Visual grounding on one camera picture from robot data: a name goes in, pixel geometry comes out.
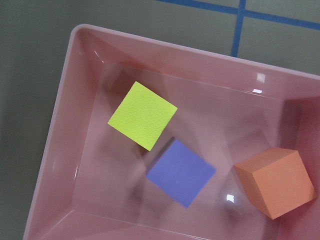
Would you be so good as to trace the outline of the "yellow foam block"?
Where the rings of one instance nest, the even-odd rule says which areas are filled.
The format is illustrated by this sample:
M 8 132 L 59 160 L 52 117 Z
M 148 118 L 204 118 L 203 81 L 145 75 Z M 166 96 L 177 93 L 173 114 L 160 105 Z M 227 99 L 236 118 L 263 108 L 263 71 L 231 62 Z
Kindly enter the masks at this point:
M 175 105 L 136 81 L 107 123 L 151 151 L 177 110 Z

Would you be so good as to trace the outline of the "purple foam block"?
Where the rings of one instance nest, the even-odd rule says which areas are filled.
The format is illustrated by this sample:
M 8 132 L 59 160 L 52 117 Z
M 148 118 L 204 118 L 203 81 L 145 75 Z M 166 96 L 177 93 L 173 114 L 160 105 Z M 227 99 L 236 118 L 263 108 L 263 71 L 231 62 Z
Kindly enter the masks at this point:
M 146 178 L 187 208 L 215 173 L 214 166 L 172 137 L 148 166 Z

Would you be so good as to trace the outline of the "orange foam block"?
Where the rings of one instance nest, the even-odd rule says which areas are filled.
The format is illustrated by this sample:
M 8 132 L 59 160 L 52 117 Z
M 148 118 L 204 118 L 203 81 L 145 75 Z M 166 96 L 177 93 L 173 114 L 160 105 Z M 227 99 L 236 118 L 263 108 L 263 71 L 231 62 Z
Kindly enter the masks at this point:
M 317 197 L 297 150 L 270 147 L 234 168 L 248 200 L 272 220 Z

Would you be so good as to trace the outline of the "pink plastic bin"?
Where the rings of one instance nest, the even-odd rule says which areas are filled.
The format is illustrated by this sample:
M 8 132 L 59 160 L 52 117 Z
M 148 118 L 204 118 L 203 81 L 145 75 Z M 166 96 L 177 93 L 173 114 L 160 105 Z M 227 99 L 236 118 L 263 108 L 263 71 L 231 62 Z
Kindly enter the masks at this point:
M 134 82 L 177 112 L 151 151 L 108 125 Z M 146 178 L 175 137 L 216 167 L 190 207 Z M 81 24 L 70 35 L 26 240 L 317 240 L 320 201 L 275 220 L 234 164 L 296 149 L 320 188 L 320 78 Z

